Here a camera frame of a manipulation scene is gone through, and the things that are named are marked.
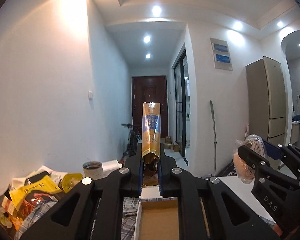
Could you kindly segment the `beige refrigerator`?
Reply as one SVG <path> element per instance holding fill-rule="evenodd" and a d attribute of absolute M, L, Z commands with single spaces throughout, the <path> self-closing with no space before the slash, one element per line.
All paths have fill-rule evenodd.
<path fill-rule="evenodd" d="M 281 64 L 269 57 L 245 67 L 249 99 L 249 133 L 277 145 L 286 137 L 287 100 Z"/>

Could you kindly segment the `cardboard boxes on floor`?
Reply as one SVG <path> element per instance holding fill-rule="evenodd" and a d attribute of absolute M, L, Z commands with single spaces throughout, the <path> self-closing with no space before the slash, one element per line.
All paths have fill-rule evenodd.
<path fill-rule="evenodd" d="M 181 152 L 181 144 L 177 141 L 172 141 L 171 137 L 164 139 L 164 149 L 172 150 L 173 152 Z"/>

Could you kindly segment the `white wall switch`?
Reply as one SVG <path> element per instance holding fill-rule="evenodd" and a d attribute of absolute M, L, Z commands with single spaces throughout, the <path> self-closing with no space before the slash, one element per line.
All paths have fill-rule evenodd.
<path fill-rule="evenodd" d="M 93 92 L 92 91 L 88 91 L 88 100 L 93 100 Z"/>

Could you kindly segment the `black bicycle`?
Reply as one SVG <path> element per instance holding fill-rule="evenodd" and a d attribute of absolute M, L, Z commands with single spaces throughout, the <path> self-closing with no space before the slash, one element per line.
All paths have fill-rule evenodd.
<path fill-rule="evenodd" d="M 132 157 L 136 155 L 138 149 L 139 140 L 141 140 L 140 129 L 141 126 L 133 124 L 121 124 L 121 126 L 129 129 L 128 135 L 128 144 L 125 152 L 123 153 L 124 157 Z"/>

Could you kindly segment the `wall electrical panel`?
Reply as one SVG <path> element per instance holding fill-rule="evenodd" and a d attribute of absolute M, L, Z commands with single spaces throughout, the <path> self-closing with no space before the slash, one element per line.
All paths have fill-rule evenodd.
<path fill-rule="evenodd" d="M 210 42 L 215 68 L 232 71 L 232 62 L 228 43 L 216 38 L 210 38 Z"/>

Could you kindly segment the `tall white cylinder canister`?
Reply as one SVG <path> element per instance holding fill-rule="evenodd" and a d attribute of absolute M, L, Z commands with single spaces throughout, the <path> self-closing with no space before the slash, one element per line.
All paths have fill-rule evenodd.
<path fill-rule="evenodd" d="M 103 176 L 103 167 L 101 162 L 88 161 L 84 163 L 82 167 L 85 177 L 90 177 L 93 180 L 98 180 Z"/>

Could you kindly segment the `yellow plastic bin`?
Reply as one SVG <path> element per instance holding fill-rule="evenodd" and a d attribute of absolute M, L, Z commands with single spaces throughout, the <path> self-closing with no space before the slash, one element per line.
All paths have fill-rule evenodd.
<path fill-rule="evenodd" d="M 83 176 L 81 173 L 68 173 L 64 176 L 62 180 L 62 190 L 65 193 L 68 193 L 71 189 L 73 189 L 81 180 Z"/>

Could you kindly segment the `gold blue carton box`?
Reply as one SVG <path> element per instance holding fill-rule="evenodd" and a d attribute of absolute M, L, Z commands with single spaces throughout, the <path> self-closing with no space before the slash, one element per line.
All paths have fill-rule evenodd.
<path fill-rule="evenodd" d="M 142 111 L 142 146 L 144 163 L 143 184 L 158 185 L 158 162 L 160 160 L 161 117 L 159 102 L 144 102 Z"/>

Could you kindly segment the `open cardboard tray box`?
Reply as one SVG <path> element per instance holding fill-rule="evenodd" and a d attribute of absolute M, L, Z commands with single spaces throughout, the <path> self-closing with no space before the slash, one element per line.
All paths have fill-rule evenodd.
<path fill-rule="evenodd" d="M 211 239 L 198 194 L 141 201 L 134 239 Z"/>

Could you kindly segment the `yellow packaging bag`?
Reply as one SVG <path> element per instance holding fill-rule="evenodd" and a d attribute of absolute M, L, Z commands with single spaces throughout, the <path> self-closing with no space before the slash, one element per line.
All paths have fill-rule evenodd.
<path fill-rule="evenodd" d="M 12 190 L 9 194 L 14 207 L 23 216 L 30 214 L 38 204 L 51 200 L 58 201 L 65 195 L 64 191 L 49 176 L 44 176 L 35 183 Z"/>

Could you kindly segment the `black framed glass door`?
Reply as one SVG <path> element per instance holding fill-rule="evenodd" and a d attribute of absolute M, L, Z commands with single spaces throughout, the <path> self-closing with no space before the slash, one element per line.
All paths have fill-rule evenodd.
<path fill-rule="evenodd" d="M 179 153 L 186 158 L 186 50 L 184 49 L 173 66 L 175 88 L 175 112 L 176 112 L 176 142 L 179 145 Z"/>

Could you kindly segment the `white foam box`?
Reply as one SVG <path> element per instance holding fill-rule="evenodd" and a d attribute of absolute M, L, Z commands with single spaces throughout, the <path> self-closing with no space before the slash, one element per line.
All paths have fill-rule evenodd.
<path fill-rule="evenodd" d="M 102 163 L 103 173 L 112 172 L 118 168 L 122 168 L 122 164 L 119 163 L 118 160 L 110 160 Z"/>

